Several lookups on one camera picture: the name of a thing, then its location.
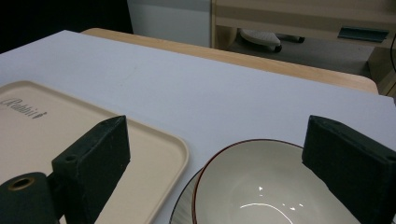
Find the cream bowl with red rim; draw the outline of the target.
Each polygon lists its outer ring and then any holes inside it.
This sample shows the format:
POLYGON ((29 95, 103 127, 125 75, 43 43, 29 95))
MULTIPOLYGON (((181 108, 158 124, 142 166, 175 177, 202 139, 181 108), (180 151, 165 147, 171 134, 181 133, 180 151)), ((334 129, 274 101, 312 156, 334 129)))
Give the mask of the cream bowl with red rim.
POLYGON ((224 148, 203 168, 193 224, 360 224, 302 164, 302 149, 275 140, 224 148))

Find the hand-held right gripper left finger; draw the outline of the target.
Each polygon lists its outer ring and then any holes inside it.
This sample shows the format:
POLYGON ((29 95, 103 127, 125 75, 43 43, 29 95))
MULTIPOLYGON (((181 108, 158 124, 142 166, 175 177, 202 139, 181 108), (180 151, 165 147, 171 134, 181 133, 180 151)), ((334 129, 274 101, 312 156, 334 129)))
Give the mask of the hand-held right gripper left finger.
POLYGON ((67 224, 93 224, 130 159, 126 118, 96 124, 51 162, 56 213, 67 224))

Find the white panel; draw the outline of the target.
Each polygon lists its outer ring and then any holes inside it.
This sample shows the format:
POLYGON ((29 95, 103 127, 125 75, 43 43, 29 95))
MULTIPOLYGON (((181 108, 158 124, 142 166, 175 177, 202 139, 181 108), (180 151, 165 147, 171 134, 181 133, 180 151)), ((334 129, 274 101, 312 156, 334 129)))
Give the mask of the white panel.
POLYGON ((211 0, 127 0, 136 35, 211 44, 211 0))

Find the light wooden cabinet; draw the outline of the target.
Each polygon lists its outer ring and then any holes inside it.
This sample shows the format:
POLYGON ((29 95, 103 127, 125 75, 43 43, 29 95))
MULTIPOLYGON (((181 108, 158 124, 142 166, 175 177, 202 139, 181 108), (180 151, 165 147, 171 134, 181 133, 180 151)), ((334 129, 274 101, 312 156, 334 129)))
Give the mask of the light wooden cabinet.
POLYGON ((396 0, 211 0, 211 46, 226 49, 239 28, 373 46, 377 89, 396 95, 396 0), (389 34, 382 43, 338 38, 344 26, 389 34))

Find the grey plate with dark rim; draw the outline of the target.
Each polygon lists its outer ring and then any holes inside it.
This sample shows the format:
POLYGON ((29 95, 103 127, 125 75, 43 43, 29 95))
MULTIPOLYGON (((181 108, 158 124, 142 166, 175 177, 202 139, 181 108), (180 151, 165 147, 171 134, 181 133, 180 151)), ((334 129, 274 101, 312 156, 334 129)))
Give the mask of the grey plate with dark rim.
POLYGON ((195 183, 201 173, 199 170, 188 182, 185 188, 181 191, 177 202, 174 206, 172 215, 169 219, 169 224, 193 224, 192 222, 192 196, 195 183))

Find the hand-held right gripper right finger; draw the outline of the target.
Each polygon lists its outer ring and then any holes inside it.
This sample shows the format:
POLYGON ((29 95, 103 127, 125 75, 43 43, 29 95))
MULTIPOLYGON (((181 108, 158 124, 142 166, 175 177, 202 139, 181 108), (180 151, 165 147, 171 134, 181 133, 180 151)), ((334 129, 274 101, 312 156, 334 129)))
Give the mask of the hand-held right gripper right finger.
POLYGON ((396 151, 311 116, 302 160, 361 224, 390 224, 396 216, 396 151))

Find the beige plastic tray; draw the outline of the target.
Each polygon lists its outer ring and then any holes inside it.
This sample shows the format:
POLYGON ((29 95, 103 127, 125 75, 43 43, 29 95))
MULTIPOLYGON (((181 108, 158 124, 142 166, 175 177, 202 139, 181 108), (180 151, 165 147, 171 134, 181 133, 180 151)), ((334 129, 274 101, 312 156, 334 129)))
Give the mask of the beige plastic tray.
MULTIPOLYGON (((30 81, 0 87, 0 185, 51 173, 51 160, 115 113, 30 81)), ((128 120, 131 161, 95 224, 150 224, 183 173, 179 138, 128 120)))

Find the white chair base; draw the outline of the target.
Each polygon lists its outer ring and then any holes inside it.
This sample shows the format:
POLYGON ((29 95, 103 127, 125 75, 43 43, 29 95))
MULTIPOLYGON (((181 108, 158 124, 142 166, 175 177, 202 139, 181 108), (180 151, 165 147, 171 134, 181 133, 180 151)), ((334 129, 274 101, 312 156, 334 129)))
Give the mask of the white chair base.
POLYGON ((240 29, 239 34, 249 43, 272 48, 273 52, 278 53, 282 50, 282 40, 291 41, 295 43, 304 43, 305 38, 296 35, 282 35, 264 31, 240 29))

